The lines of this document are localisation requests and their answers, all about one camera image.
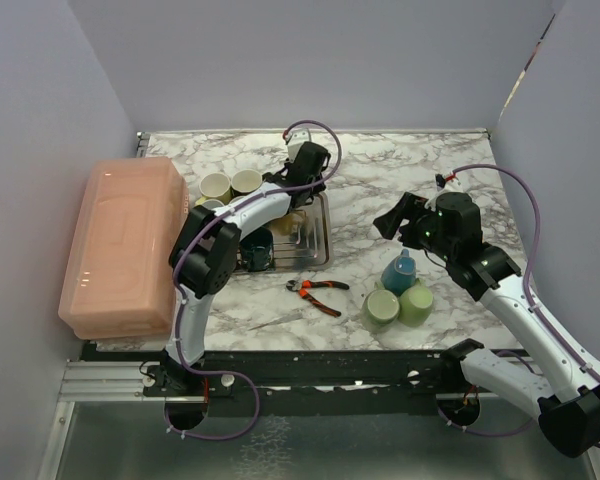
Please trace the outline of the yellow mug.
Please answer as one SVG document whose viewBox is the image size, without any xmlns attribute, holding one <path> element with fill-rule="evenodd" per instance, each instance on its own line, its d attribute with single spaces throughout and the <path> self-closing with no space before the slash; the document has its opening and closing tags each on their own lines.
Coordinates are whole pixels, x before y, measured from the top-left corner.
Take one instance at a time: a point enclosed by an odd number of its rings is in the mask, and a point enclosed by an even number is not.
<svg viewBox="0 0 600 480">
<path fill-rule="evenodd" d="M 301 236 L 301 230 L 306 222 L 307 215 L 302 210 L 291 213 L 271 221 L 268 229 L 276 238 L 296 242 Z"/>
</svg>

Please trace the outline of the blue mug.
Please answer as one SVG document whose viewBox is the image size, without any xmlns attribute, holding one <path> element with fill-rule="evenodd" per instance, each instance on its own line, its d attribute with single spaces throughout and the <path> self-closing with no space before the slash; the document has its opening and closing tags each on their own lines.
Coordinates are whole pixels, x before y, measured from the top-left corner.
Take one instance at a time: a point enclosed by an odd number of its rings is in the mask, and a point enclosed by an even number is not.
<svg viewBox="0 0 600 480">
<path fill-rule="evenodd" d="M 386 290 L 400 297 L 416 284 L 416 262 L 408 249 L 403 249 L 382 272 L 380 282 Z"/>
</svg>

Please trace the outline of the black glossy mug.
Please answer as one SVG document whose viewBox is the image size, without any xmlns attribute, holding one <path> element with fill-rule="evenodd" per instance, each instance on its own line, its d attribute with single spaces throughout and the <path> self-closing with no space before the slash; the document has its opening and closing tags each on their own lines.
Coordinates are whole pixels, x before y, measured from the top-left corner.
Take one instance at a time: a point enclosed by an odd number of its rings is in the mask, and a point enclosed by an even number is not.
<svg viewBox="0 0 600 480">
<path fill-rule="evenodd" d="M 263 175 L 254 169 L 244 169 L 235 173 L 230 181 L 232 197 L 246 196 L 256 191 L 263 182 Z"/>
</svg>

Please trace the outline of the dark teal mug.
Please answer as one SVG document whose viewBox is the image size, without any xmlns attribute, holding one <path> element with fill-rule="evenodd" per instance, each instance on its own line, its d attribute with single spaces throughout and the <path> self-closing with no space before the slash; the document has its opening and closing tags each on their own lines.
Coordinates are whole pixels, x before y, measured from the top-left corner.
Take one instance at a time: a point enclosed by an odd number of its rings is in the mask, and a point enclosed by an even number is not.
<svg viewBox="0 0 600 480">
<path fill-rule="evenodd" d="M 247 272 L 269 270 L 274 264 L 273 234 L 264 227 L 254 230 L 241 240 L 240 267 Z"/>
</svg>

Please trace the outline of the yellow-green faceted mug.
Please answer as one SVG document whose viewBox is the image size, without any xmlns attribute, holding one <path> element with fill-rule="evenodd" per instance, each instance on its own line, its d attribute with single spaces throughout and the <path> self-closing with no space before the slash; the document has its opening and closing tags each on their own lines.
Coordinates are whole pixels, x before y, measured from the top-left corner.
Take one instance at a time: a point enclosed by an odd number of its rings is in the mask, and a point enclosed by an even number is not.
<svg viewBox="0 0 600 480">
<path fill-rule="evenodd" d="M 209 200 L 216 200 L 227 205 L 232 199 L 231 179 L 222 172 L 214 172 L 204 176 L 199 182 L 200 199 L 197 205 Z"/>
</svg>

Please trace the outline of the light pink mug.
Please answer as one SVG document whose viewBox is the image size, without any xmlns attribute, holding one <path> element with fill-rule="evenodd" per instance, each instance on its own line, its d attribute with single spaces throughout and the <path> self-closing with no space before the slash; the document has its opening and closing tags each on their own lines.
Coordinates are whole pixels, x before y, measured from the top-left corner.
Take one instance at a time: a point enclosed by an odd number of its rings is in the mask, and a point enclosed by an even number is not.
<svg viewBox="0 0 600 480">
<path fill-rule="evenodd" d="M 229 205 L 230 206 L 236 206 L 239 202 L 241 202 L 242 200 L 244 200 L 246 197 L 245 196 L 238 196 L 233 198 L 230 202 Z"/>
</svg>

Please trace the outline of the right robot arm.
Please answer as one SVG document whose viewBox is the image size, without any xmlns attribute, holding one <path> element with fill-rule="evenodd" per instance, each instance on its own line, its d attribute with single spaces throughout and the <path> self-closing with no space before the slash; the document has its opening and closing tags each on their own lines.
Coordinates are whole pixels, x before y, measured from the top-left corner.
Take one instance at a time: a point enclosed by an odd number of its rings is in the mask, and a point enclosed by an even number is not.
<svg viewBox="0 0 600 480">
<path fill-rule="evenodd" d="M 534 375 L 466 340 L 447 350 L 439 367 L 447 389 L 474 384 L 497 394 L 536 420 L 567 457 L 600 443 L 600 361 L 544 310 L 511 257 L 484 241 L 480 209 L 468 194 L 429 201 L 405 193 L 373 224 L 383 238 L 443 259 L 451 279 L 507 327 L 541 370 Z"/>
</svg>

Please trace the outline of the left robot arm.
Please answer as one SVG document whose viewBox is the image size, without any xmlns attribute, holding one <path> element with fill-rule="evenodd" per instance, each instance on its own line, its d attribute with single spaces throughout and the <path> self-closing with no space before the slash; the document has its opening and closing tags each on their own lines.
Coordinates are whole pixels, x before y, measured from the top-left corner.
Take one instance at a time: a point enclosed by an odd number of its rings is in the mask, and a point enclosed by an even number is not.
<svg viewBox="0 0 600 480">
<path fill-rule="evenodd" d="M 178 307 L 165 347 L 175 361 L 166 382 L 175 392 L 190 394 L 200 385 L 195 363 L 204 354 L 211 304 L 236 268 L 240 241 L 323 190 L 329 160 L 326 148 L 305 141 L 254 192 L 216 210 L 199 205 L 189 211 L 169 257 Z"/>
</svg>

